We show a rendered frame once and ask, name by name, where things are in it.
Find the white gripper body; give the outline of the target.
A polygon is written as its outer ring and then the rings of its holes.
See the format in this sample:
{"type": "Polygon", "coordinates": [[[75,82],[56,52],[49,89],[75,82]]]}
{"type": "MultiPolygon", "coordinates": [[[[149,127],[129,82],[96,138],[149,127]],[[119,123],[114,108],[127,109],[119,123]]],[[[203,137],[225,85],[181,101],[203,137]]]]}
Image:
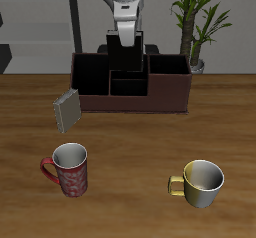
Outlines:
{"type": "Polygon", "coordinates": [[[118,21],[117,30],[121,45],[123,47],[132,47],[136,37],[135,21],[118,21]]]}

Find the black book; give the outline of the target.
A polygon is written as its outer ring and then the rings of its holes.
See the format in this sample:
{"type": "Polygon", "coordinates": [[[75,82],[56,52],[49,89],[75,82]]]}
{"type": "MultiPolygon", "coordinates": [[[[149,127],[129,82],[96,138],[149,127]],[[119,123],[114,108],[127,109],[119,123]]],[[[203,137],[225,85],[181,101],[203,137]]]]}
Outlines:
{"type": "Polygon", "coordinates": [[[109,69],[116,71],[141,72],[143,69],[143,32],[136,33],[134,45],[121,45],[117,31],[109,30],[106,35],[109,69]]]}

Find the dark brown desk caddy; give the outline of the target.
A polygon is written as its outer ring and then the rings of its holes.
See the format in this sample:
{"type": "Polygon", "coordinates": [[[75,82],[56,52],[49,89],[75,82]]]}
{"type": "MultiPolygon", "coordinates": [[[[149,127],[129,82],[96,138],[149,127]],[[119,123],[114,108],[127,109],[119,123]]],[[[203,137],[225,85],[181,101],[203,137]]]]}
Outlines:
{"type": "Polygon", "coordinates": [[[184,55],[146,54],[141,72],[111,71],[105,53],[72,56],[70,87],[83,112],[185,114],[191,69],[184,55]]]}

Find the green pot plant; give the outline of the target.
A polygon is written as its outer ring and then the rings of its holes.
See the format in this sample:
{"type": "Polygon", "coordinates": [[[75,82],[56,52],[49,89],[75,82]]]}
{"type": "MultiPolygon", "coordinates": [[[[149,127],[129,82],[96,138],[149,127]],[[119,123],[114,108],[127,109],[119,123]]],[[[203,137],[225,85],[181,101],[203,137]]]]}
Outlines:
{"type": "Polygon", "coordinates": [[[231,23],[225,23],[229,10],[223,12],[216,20],[215,13],[219,3],[205,9],[211,0],[178,0],[172,4],[181,11],[176,13],[179,21],[177,26],[182,30],[180,54],[185,55],[192,67],[199,63],[201,47],[205,42],[212,43],[211,36],[219,29],[230,27],[231,23]]]}

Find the white plant pot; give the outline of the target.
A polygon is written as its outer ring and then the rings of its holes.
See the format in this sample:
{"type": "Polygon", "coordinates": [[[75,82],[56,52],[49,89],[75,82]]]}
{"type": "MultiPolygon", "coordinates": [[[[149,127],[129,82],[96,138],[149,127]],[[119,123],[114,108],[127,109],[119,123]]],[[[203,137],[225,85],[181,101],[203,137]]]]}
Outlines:
{"type": "Polygon", "coordinates": [[[198,60],[198,64],[196,66],[191,66],[192,74],[202,74],[204,71],[204,61],[202,59],[198,60]]]}

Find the red patterned mug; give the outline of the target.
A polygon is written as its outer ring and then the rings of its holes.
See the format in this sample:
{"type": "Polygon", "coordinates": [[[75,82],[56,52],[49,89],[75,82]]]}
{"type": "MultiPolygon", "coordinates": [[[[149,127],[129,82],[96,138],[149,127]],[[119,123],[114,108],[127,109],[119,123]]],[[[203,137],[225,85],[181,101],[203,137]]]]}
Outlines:
{"type": "Polygon", "coordinates": [[[87,190],[87,150],[78,143],[56,148],[51,157],[41,161],[40,169],[67,197],[80,197],[87,190]]]}

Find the yellow and white mug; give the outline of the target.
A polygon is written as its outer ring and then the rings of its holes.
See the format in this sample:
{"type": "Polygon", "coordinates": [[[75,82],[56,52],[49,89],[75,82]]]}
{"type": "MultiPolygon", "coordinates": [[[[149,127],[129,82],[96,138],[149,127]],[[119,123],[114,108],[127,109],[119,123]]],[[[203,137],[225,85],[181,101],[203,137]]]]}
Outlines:
{"type": "Polygon", "coordinates": [[[182,176],[171,176],[168,193],[184,197],[196,208],[206,208],[212,204],[224,184],[224,173],[214,163],[193,160],[187,163],[182,176]]]}

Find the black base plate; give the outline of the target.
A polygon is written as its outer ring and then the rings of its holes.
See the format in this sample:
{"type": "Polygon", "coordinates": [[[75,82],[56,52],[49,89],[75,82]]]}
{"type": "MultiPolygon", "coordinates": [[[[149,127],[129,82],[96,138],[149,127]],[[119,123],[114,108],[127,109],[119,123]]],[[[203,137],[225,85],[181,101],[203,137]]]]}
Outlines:
{"type": "MultiPolygon", "coordinates": [[[[102,44],[98,47],[97,50],[98,53],[107,53],[108,48],[106,44],[102,44]]],[[[156,45],[154,44],[146,44],[145,45],[145,53],[146,54],[159,54],[159,49],[156,45]]]]}

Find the black upright post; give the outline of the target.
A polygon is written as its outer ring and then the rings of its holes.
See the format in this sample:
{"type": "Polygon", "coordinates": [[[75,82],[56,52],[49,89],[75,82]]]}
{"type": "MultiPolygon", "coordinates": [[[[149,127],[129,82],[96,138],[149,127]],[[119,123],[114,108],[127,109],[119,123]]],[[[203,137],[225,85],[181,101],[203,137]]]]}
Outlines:
{"type": "Polygon", "coordinates": [[[82,52],[82,40],[81,40],[80,21],[79,21],[77,0],[69,0],[69,6],[70,6],[75,52],[81,53],[82,52]]]}

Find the grey wall shelf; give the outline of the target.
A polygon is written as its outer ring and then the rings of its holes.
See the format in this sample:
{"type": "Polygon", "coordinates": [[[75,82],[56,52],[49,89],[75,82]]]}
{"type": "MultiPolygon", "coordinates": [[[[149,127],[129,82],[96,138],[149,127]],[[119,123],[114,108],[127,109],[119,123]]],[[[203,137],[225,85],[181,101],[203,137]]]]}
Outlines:
{"type": "Polygon", "coordinates": [[[70,0],[0,0],[0,74],[68,74],[70,0]]]}

